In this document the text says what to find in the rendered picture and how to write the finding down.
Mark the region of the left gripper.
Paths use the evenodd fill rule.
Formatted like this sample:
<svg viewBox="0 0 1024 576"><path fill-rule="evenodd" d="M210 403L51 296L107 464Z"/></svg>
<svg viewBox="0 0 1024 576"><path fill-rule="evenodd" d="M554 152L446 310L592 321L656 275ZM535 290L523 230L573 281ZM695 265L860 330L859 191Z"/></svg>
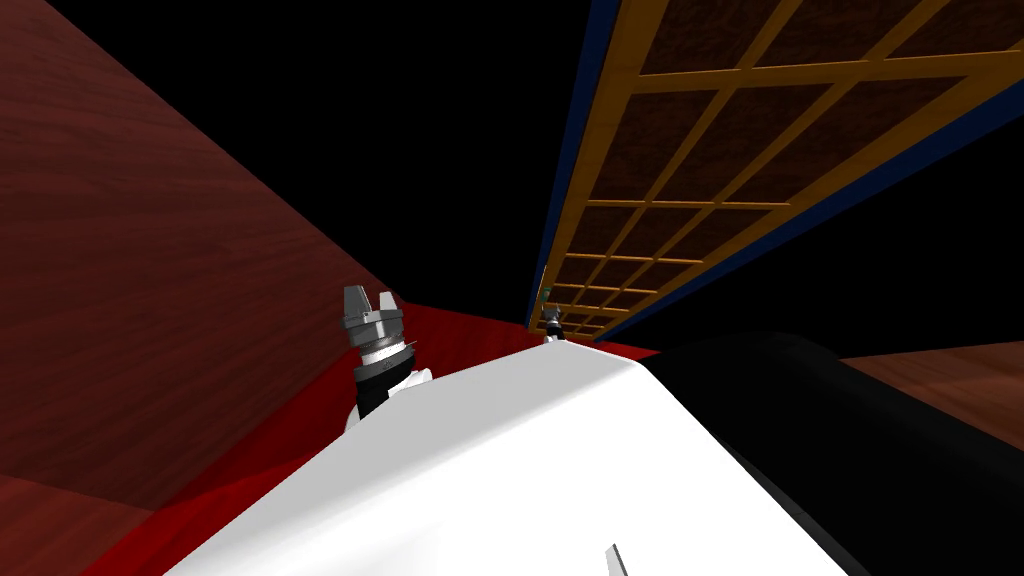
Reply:
<svg viewBox="0 0 1024 576"><path fill-rule="evenodd" d="M352 347L366 348L380 340L404 337L404 313L392 292L379 294L379 311L372 311L361 285L346 286L343 301L345 317L341 324Z"/></svg>

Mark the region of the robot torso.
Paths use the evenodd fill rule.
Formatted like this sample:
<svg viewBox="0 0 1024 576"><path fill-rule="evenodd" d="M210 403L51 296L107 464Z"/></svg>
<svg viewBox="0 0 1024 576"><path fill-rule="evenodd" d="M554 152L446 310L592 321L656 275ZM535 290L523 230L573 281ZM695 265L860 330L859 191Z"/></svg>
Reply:
<svg viewBox="0 0 1024 576"><path fill-rule="evenodd" d="M847 576L638 362L400 378L166 576Z"/></svg>

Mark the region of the brown door with wooden lattice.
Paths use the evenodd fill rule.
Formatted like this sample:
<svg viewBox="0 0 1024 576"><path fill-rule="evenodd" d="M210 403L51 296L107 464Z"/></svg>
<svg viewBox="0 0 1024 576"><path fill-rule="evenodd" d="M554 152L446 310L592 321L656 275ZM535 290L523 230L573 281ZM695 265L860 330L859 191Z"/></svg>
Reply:
<svg viewBox="0 0 1024 576"><path fill-rule="evenodd" d="M1024 0L597 0L525 320L603 339L1024 115Z"/></svg>

